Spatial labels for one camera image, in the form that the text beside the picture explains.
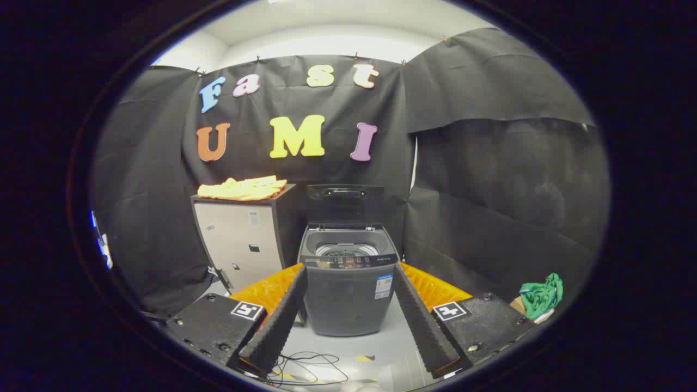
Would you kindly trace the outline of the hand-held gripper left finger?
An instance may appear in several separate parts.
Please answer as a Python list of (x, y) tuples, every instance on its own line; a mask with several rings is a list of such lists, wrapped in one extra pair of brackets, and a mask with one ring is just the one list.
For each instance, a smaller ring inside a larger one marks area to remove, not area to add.
[(232, 296), (207, 293), (167, 319), (164, 332), (205, 360), (266, 377), (276, 366), (307, 289), (294, 265)]

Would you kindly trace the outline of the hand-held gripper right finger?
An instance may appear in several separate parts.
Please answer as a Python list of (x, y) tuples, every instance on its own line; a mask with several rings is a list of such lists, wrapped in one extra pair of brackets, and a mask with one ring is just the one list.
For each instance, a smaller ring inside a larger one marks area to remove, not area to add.
[(394, 268), (394, 288), (421, 361), (435, 378), (498, 357), (537, 327), (493, 293), (471, 295), (403, 262)]

